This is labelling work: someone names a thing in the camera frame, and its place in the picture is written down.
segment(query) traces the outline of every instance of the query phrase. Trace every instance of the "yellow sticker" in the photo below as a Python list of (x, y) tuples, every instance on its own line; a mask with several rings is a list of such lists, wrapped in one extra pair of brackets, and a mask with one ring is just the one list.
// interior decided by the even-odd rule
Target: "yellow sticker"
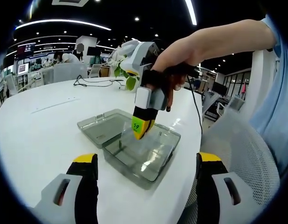
[(131, 128), (132, 128), (136, 133), (139, 133), (139, 134), (140, 134), (144, 122), (145, 122), (144, 120), (139, 119), (139, 118), (133, 116), (132, 123), (131, 123)]

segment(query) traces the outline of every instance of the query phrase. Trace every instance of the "glass wall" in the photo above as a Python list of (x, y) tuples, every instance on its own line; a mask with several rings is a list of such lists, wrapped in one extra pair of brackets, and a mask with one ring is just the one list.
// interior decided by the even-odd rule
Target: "glass wall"
[(245, 96), (250, 81), (251, 71), (246, 71), (231, 76), (226, 76), (224, 79), (224, 86), (228, 88), (227, 96)]

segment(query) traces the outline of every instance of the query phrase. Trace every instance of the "black ceiling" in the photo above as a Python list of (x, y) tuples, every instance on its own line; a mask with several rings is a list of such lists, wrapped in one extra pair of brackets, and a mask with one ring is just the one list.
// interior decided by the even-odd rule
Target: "black ceiling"
[[(191, 0), (195, 9), (197, 26), (191, 24), (185, 0), (89, 0), (83, 7), (54, 6), (52, 0), (34, 0), (32, 19), (21, 18), (23, 23), (43, 19), (72, 19), (95, 23), (112, 29), (111, 31), (81, 24), (51, 22), (22, 27), (14, 32), (16, 42), (49, 35), (90, 35), (97, 37), (100, 45), (115, 48), (131, 37), (140, 41), (155, 40), (159, 48), (166, 48), (173, 41), (190, 35), (198, 29), (225, 25), (243, 19), (260, 20), (264, 17), (257, 3), (217, 0)], [(36, 39), (37, 43), (75, 42), (76, 37), (50, 37)], [(17, 45), (8, 50), (16, 50)], [(204, 61), (203, 67), (230, 74), (250, 68), (252, 53), (239, 53)]]

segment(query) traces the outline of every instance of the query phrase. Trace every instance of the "ceiling light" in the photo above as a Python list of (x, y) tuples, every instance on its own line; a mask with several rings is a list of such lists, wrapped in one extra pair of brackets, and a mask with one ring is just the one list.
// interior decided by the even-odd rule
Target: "ceiling light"
[(106, 29), (106, 30), (112, 30), (112, 29), (109, 29), (107, 27), (103, 27), (103, 26), (100, 26), (100, 25), (97, 25), (94, 23), (83, 22), (83, 21), (78, 21), (78, 20), (63, 20), (63, 19), (38, 20), (38, 21), (33, 21), (33, 22), (27, 22), (25, 24), (17, 26), (15, 29), (19, 29), (19, 28), (33, 25), (33, 24), (37, 24), (37, 23), (44, 23), (44, 22), (71, 22), (71, 23), (79, 23), (79, 24), (89, 25), (89, 26), (93, 26), (93, 27), (98, 27), (98, 28)]
[(100, 48), (107, 48), (107, 49), (115, 50), (115, 48), (105, 47), (105, 46), (101, 46), (101, 45), (96, 45), (96, 47), (100, 47)]
[(11, 55), (11, 54), (14, 54), (14, 53), (16, 53), (16, 52), (17, 52), (17, 50), (15, 50), (15, 51), (13, 51), (13, 52), (7, 54), (6, 57), (9, 56), (9, 55)]
[(191, 22), (193, 25), (197, 25), (197, 20), (196, 20), (196, 15), (195, 15), (195, 11), (194, 8), (192, 6), (191, 0), (185, 0), (185, 3), (187, 5), (187, 8), (189, 10), (190, 13), (190, 18), (191, 18)]
[(36, 42), (33, 42), (33, 43), (25, 43), (25, 44), (18, 45), (17, 47), (25, 46), (25, 45), (28, 45), (28, 44), (35, 44), (35, 43), (36, 43)]
[[(37, 51), (34, 51), (34, 53), (37, 53), (37, 52), (43, 52), (43, 51), (49, 51), (51, 49), (48, 49), (48, 50), (37, 50)], [(68, 50), (68, 48), (57, 48), (57, 49), (54, 49), (54, 50)]]
[(72, 42), (59, 42), (59, 43), (42, 43), (42, 44), (37, 44), (37, 45), (35, 45), (36, 47), (37, 46), (42, 46), (42, 45), (49, 45), (49, 44), (74, 44), (75, 45), (75, 43), (72, 43)]

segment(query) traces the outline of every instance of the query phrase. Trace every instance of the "cable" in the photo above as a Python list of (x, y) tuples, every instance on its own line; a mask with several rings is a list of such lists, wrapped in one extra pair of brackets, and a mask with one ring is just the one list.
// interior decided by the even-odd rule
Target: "cable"
[(196, 103), (196, 98), (195, 98), (194, 90), (192, 89), (192, 86), (191, 86), (191, 83), (190, 83), (190, 78), (189, 78), (189, 76), (187, 76), (187, 80), (188, 80), (188, 82), (189, 82), (189, 84), (190, 84), (190, 90), (191, 90), (192, 96), (193, 96), (193, 98), (194, 98), (195, 106), (196, 106), (196, 109), (197, 109), (197, 112), (198, 112), (198, 115), (199, 115), (199, 124), (200, 124), (200, 127), (201, 127), (201, 134), (203, 134), (201, 117), (200, 117), (200, 113), (199, 113), (198, 106), (197, 106), (197, 103)]
[[(111, 83), (109, 85), (87, 85), (87, 84), (84, 84), (84, 83), (80, 83), (79, 82), (80, 79), (84, 80), (87, 83), (102, 83), (102, 82), (111, 82)], [(120, 87), (122, 87), (124, 85), (122, 85), (120, 82), (123, 82), (123, 81), (124, 80), (122, 80), (122, 79), (110, 79), (110, 80), (103, 80), (103, 81), (87, 81), (81, 75), (79, 75), (77, 77), (77, 79), (75, 80), (73, 85), (74, 86), (81, 85), (83, 87), (88, 87), (88, 86), (92, 86), (92, 87), (108, 87), (108, 86), (112, 85), (114, 82), (117, 82), (117, 83), (120, 84)]]

